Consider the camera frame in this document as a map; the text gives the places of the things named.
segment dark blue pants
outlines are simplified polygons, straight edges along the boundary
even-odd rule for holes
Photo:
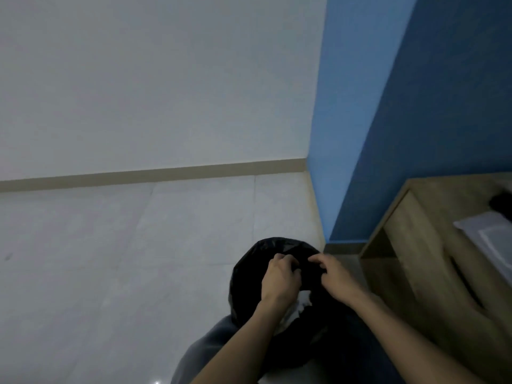
[[[354,311],[344,310],[332,323],[319,346],[318,361],[333,382],[404,384],[379,341]],[[190,346],[171,384],[189,384],[237,330],[229,316],[222,318]]]

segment black trash bag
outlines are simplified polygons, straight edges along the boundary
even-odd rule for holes
[[[276,253],[291,254],[301,269],[301,290],[310,290],[311,306],[304,307],[298,319],[272,337],[262,373],[274,368],[295,368],[316,353],[315,344],[326,331],[328,312],[335,301],[324,290],[324,270],[308,261],[319,251],[311,245],[290,238],[273,237],[258,241],[234,266],[229,284],[229,304],[233,322],[241,327],[253,315],[261,300],[261,281],[268,262]]]

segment wooden cabinet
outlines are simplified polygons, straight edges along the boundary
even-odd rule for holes
[[[399,316],[484,380],[510,383],[512,288],[453,225],[499,192],[491,174],[408,180],[361,261]]]

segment blue wall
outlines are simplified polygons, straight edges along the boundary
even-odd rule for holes
[[[329,239],[416,0],[328,0],[308,167]]]
[[[418,0],[331,239],[367,239],[406,178],[512,170],[511,17]]]

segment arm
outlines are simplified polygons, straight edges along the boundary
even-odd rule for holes
[[[297,300],[301,271],[291,255],[276,254],[262,280],[262,299],[251,319],[227,342],[191,384],[253,384],[274,330],[286,310]]]
[[[322,285],[336,300],[355,310],[408,384],[482,384],[477,376],[377,303],[336,258],[319,253],[309,260],[327,270]]]

